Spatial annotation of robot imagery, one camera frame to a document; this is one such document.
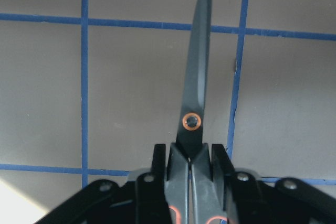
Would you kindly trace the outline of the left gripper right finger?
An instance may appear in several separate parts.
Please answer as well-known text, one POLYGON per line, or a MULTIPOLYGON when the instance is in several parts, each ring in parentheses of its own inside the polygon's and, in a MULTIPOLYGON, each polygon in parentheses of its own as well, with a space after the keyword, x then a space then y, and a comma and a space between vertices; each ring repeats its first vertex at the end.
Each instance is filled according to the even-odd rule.
POLYGON ((335 223, 335 198, 285 177, 274 186, 234 169, 221 144, 212 145, 213 179, 228 223, 335 223))

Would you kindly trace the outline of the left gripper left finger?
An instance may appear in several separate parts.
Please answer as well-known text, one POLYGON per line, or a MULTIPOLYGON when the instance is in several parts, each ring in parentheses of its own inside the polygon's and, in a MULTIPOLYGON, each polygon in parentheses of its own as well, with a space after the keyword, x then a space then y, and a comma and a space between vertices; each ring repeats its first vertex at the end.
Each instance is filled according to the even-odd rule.
POLYGON ((100 179, 91 182, 38 223, 170 223, 164 193, 164 144, 156 144, 152 166, 122 187, 100 179))

